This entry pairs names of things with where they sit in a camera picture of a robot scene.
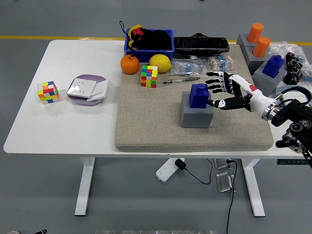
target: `table foot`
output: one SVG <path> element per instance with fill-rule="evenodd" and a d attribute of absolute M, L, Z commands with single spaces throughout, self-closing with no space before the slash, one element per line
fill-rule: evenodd
<path fill-rule="evenodd" d="M 259 159 L 243 158 L 241 161 L 248 187 L 250 202 L 253 208 L 253 215 L 254 217 L 265 217 L 257 180 L 254 174 L 254 165 L 259 161 Z"/>
<path fill-rule="evenodd" d="M 85 216 L 89 199 L 95 157 L 81 157 L 83 171 L 76 204 L 75 216 Z"/>

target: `gray box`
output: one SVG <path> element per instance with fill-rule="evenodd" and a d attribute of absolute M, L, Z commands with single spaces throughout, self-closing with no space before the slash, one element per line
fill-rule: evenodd
<path fill-rule="evenodd" d="M 182 92 L 180 106 L 182 128 L 209 128 L 214 116 L 214 108 L 210 105 L 207 105 L 207 108 L 191 108 L 190 93 Z"/>
<path fill-rule="evenodd" d="M 266 61 L 270 59 L 270 56 L 268 52 L 266 52 L 265 56 L 262 58 L 258 58 L 253 55 L 254 47 L 256 46 L 256 43 L 250 43 L 247 41 L 248 34 L 242 34 L 238 35 L 237 44 L 240 45 L 240 48 L 242 49 L 243 55 L 245 57 L 245 61 L 248 66 L 248 70 L 251 75 L 254 74 L 254 72 Z"/>
<path fill-rule="evenodd" d="M 255 47 L 257 43 L 252 43 L 247 41 L 248 33 L 239 34 L 236 44 L 240 45 L 240 47 Z"/>
<path fill-rule="evenodd" d="M 266 74 L 264 74 L 262 71 L 265 67 L 267 62 L 263 63 L 253 74 L 253 82 L 254 85 L 261 90 L 264 96 L 269 96 L 274 89 L 277 87 L 277 85 L 283 80 L 286 74 L 286 70 L 279 69 L 279 72 L 277 75 L 272 78 Z"/>

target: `black plush toy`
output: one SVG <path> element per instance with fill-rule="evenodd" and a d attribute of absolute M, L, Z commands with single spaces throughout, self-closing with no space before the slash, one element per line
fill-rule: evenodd
<path fill-rule="evenodd" d="M 128 47 L 131 50 L 172 50 L 172 40 L 166 31 L 152 31 L 138 24 L 131 27 L 128 33 L 124 33 L 129 37 Z"/>

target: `white table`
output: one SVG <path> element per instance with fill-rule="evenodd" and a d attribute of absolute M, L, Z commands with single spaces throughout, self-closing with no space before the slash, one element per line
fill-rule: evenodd
<path fill-rule="evenodd" d="M 4 144 L 14 156 L 77 156 L 84 164 L 75 215 L 85 215 L 95 157 L 240 158 L 254 216 L 265 216 L 253 166 L 261 158 L 303 158 L 290 149 L 240 152 L 125 153 L 115 147 L 115 126 L 124 41 L 55 40 L 50 42 Z M 71 81 L 82 74 L 109 80 L 106 98 L 96 106 L 67 97 Z M 54 81 L 60 101 L 42 104 L 37 84 Z M 274 141 L 288 124 L 271 126 Z"/>

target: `blue plastic basket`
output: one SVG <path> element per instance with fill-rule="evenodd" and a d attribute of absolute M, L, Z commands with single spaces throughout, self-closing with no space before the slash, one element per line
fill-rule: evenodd
<path fill-rule="evenodd" d="M 152 56 L 158 55 L 158 54 L 165 55 L 171 60 L 175 51 L 173 30 L 172 29 L 149 29 L 149 30 L 151 31 L 163 30 L 166 33 L 168 33 L 171 38 L 172 50 L 135 50 L 134 56 L 136 56 L 140 62 L 148 62 Z M 128 42 L 129 42 L 129 39 L 126 36 L 125 45 L 124 45 L 124 52 L 126 55 L 132 54 L 132 51 L 127 48 Z"/>

